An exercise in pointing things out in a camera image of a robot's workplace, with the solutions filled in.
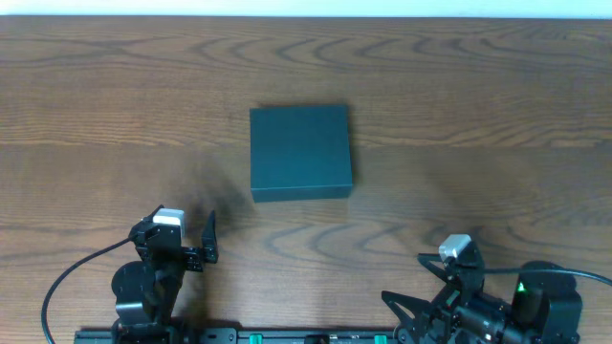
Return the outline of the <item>dark green box with lid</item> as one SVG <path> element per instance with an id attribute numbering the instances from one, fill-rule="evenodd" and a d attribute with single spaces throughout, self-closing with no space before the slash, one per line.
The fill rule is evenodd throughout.
<path id="1" fill-rule="evenodd" d="M 351 194 L 347 106 L 252 108 L 250 134 L 255 202 L 342 199 Z"/>

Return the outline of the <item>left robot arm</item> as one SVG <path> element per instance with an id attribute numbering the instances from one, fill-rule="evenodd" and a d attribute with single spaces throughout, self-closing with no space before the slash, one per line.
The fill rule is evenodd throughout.
<path id="1" fill-rule="evenodd" d="M 159 206 L 129 232 L 140 259 L 125 264 L 113 276 L 119 319 L 112 326 L 113 343 L 184 343 L 190 330 L 172 319 L 185 273 L 201 272 L 219 258 L 215 213 L 210 212 L 201 245 L 184 247 L 185 213 Z"/>

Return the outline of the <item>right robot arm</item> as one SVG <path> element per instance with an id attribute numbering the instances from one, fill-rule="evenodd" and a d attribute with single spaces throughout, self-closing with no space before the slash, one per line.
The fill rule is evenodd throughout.
<path id="1" fill-rule="evenodd" d="M 445 286 L 430 301 L 382 292 L 398 317 L 400 343 L 578 343 L 582 300 L 576 279 L 550 262 L 517 271 L 510 303 L 484 293 L 485 264 L 468 235 L 451 235 L 419 263 Z"/>

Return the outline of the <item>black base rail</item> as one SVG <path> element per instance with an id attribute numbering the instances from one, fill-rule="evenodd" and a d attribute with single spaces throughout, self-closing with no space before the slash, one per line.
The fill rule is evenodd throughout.
<path id="1" fill-rule="evenodd" d="M 236 330 L 205 328 L 166 334 L 133 334 L 124 330 L 77 331 L 74 344 L 407 344 L 404 330 Z"/>

